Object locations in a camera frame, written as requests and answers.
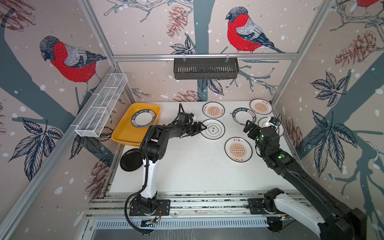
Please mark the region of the orange sunburst plate front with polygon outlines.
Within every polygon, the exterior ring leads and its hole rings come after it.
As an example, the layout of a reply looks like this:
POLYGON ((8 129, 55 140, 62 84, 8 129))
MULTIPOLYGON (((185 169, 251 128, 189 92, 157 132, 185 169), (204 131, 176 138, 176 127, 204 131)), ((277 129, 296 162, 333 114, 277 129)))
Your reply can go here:
POLYGON ((244 163, 253 155, 252 146, 243 138, 233 137, 225 143, 225 153, 233 161, 244 163))

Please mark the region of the green rimmed lettered plate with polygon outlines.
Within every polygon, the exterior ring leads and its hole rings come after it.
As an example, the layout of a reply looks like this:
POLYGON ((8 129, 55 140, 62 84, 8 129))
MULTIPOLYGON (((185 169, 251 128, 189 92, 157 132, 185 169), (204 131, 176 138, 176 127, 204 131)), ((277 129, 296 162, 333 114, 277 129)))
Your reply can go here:
POLYGON ((152 125, 156 120, 156 113, 149 109, 139 110, 133 114, 131 123, 135 128, 143 129, 152 125))

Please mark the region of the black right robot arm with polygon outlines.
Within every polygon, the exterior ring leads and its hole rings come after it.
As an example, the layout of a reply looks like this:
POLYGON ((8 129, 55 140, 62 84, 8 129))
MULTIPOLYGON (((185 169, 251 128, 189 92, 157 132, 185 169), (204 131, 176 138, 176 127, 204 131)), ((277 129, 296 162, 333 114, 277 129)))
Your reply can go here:
POLYGON ((291 183, 312 205, 310 208, 274 188, 264 194, 262 203, 248 205, 251 213, 284 213, 322 240, 367 239, 367 216, 358 208, 349 208, 314 181, 280 148, 280 136, 272 126, 261 128, 247 121, 244 132, 255 141, 257 153, 267 166, 291 183))

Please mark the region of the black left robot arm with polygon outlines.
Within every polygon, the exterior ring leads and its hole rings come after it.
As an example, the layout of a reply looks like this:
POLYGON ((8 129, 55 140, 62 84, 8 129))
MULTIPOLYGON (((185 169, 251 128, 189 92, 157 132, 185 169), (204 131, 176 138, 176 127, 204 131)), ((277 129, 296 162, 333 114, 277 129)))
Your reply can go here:
POLYGON ((157 161, 166 153, 171 138, 193 137, 208 127, 202 122, 150 126, 139 147, 144 164, 142 188, 133 194, 130 215, 152 215, 157 211, 157 161))

